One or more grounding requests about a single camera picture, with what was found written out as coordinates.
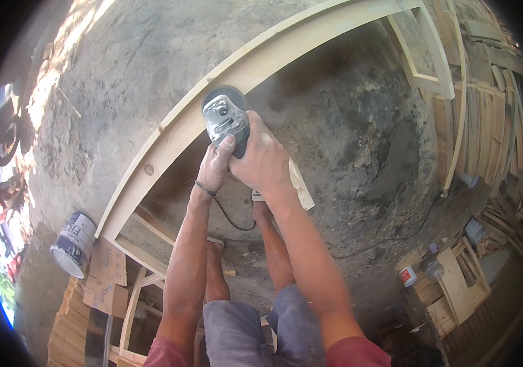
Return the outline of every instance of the forearm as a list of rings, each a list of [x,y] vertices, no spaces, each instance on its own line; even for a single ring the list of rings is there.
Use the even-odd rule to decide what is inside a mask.
[[[206,288],[206,235],[212,198],[194,187],[184,222],[171,252],[163,295],[162,323],[158,336],[174,339],[178,331],[196,327]],[[190,335],[185,335],[190,343]]]
[[[293,187],[266,198],[288,249],[298,289],[317,314],[350,309],[339,268]]]

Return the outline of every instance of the angle grinder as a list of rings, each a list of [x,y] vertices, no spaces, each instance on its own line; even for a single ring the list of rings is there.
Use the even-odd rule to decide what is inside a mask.
[[[241,91],[230,85],[220,85],[202,99],[202,115],[206,121],[206,132],[215,146],[219,146],[228,135],[235,136],[233,156],[243,158],[249,138],[247,100]]]

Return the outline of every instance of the fingernail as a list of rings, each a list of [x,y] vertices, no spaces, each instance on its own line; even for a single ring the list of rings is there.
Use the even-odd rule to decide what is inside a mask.
[[[225,141],[225,143],[227,143],[227,145],[231,146],[231,145],[235,144],[235,136],[227,135],[227,137],[225,137],[224,141]]]

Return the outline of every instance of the bracelet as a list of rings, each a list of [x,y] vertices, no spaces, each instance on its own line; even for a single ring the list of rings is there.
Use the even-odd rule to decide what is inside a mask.
[[[214,192],[214,191],[211,191],[209,189],[207,189],[206,187],[204,187],[199,180],[194,180],[194,184],[198,187],[200,187],[201,189],[203,189],[204,191],[206,191],[206,193],[208,195],[211,195],[212,197],[215,197],[217,194]]]

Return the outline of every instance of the paint can lid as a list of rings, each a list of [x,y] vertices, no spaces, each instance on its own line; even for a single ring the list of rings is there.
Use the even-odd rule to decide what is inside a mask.
[[[62,269],[76,278],[84,278],[84,273],[82,272],[80,265],[76,263],[74,259],[63,250],[63,248],[54,245],[49,248],[49,252],[51,252],[53,258]]]

